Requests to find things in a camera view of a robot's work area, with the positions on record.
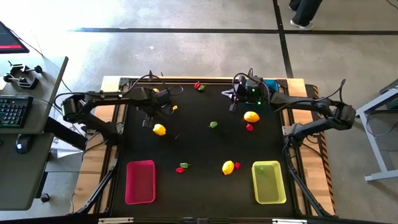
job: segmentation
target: gray floor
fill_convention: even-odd
[[[296,29],[289,25],[294,12],[287,8],[288,1],[279,0],[282,21],[285,29]],[[398,1],[390,1],[398,6]],[[101,4],[39,0],[9,4],[16,2],[27,5],[20,18],[2,7],[0,20],[44,54],[67,55],[70,63],[64,81],[72,90],[99,90],[104,75],[143,75],[149,69],[166,76],[231,77],[252,67],[262,77],[286,77],[277,34],[65,32],[74,27],[276,29],[272,0],[109,0]],[[33,9],[45,13],[31,13]],[[324,0],[314,19],[318,30],[398,30],[397,21],[398,10],[385,0]],[[321,95],[333,92],[346,78],[343,98],[355,108],[398,78],[396,35],[295,34],[286,39],[294,77],[317,85]],[[393,120],[380,123],[375,119],[374,125],[383,132]],[[378,139],[392,166],[398,160],[397,144],[391,141],[396,134]],[[396,223],[398,178],[365,183],[363,176],[379,169],[362,125],[357,123],[349,131],[327,131],[326,140],[337,215]],[[51,174],[45,186],[53,195],[51,204],[35,201],[26,212],[1,212],[0,219],[68,213],[76,177]]]

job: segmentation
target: small green object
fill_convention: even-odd
[[[212,121],[212,122],[210,122],[210,126],[209,127],[215,128],[215,127],[217,127],[217,125],[218,125],[217,121]]]
[[[205,86],[204,86],[204,85],[199,86],[199,89],[198,89],[198,90],[199,90],[199,91],[205,90]]]
[[[180,163],[180,167],[184,168],[184,169],[188,169],[189,164],[187,164],[186,162],[182,162]]]
[[[263,167],[258,167],[258,168],[257,168],[257,172],[258,172],[259,174],[264,173],[264,168],[263,168]]]

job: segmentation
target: keyboard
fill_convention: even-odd
[[[23,128],[32,101],[30,96],[0,95],[0,128]]]

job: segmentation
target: person's leg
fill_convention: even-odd
[[[322,0],[302,0],[292,21],[300,26],[309,25],[317,13],[321,2]]]
[[[296,11],[299,8],[301,0],[290,0],[289,8]]]

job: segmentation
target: monitor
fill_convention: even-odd
[[[29,53],[29,49],[0,21],[0,54]]]

